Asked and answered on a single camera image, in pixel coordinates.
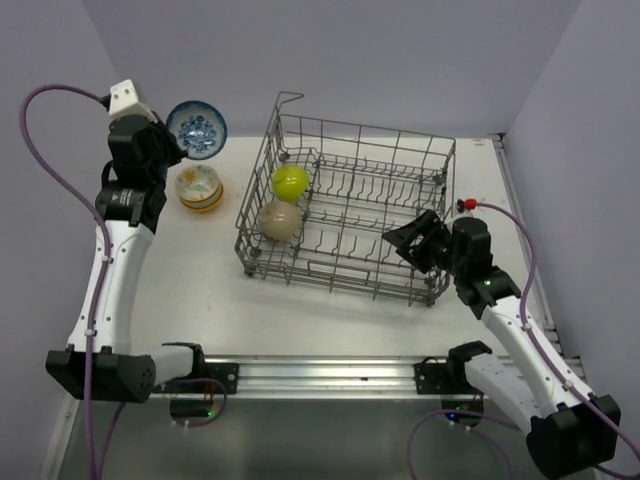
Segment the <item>white blue patterned bowl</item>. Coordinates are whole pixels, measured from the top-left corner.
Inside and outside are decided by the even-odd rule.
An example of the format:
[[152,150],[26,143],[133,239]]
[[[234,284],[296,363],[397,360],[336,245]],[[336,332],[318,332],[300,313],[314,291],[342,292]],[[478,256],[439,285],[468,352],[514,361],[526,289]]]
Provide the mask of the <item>white blue patterned bowl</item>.
[[165,122],[176,137],[187,158],[204,161],[213,158],[224,148],[228,127],[224,117],[211,104],[189,100],[176,105]]

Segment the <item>white floral leaf bowl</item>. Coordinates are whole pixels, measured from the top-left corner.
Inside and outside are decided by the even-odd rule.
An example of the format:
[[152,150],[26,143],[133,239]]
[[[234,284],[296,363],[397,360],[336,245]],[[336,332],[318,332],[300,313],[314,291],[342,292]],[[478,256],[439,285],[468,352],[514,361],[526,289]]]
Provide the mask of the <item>white floral leaf bowl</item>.
[[221,180],[215,169],[207,165],[186,167],[174,181],[178,197],[198,196],[200,192],[211,192],[221,187]]

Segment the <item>orange ribbed bowl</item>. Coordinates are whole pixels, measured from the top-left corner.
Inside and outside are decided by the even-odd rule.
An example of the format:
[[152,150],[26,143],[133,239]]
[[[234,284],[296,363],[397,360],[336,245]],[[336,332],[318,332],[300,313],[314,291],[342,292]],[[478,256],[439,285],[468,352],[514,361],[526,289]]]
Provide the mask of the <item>orange ribbed bowl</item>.
[[180,198],[180,203],[187,209],[194,211],[194,212],[198,212],[198,213],[204,213],[207,211],[211,211],[214,208],[217,207],[217,205],[220,203],[220,201],[222,200],[224,195],[224,187],[221,186],[212,196],[208,197],[205,200],[202,201],[189,201],[189,200],[185,200],[183,198]]

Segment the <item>lime green bowl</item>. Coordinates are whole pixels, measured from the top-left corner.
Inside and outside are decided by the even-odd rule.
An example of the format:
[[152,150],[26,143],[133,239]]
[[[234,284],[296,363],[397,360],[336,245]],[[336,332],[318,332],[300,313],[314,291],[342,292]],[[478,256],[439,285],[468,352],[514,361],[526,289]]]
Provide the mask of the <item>lime green bowl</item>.
[[281,201],[294,202],[308,186],[308,173],[297,165],[283,165],[272,175],[273,193]]

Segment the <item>beige bowl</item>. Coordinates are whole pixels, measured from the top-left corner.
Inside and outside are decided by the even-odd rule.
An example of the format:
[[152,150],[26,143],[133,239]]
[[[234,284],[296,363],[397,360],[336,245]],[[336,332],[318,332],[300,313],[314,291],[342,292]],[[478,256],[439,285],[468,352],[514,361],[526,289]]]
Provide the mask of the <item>beige bowl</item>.
[[291,203],[275,200],[265,204],[258,212],[257,223],[261,233],[270,241],[289,241],[302,225],[302,210]]

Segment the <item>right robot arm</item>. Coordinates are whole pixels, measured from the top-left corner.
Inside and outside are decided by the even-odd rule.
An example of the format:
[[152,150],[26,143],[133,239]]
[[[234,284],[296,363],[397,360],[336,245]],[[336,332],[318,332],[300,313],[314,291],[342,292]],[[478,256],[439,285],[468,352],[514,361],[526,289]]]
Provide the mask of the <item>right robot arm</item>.
[[382,235],[422,273],[451,275],[456,293],[499,340],[512,373],[480,341],[452,348],[445,379],[451,389],[489,396],[526,439],[531,459],[548,479],[560,479],[613,458],[621,412],[569,367],[530,315],[512,278],[495,265],[487,224],[462,216],[447,224],[427,210]]

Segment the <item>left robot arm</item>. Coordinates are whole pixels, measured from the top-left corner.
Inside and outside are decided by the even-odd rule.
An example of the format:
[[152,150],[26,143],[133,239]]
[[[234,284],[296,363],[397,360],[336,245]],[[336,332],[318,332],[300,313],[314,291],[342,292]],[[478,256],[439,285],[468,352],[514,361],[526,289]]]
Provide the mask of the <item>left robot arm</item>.
[[200,345],[169,342],[149,353],[131,351],[138,281],[166,203],[167,172],[186,154],[161,121],[140,114],[111,121],[108,147],[85,300],[64,349],[48,352],[46,371],[78,400],[143,403],[170,381],[197,392],[208,379]]

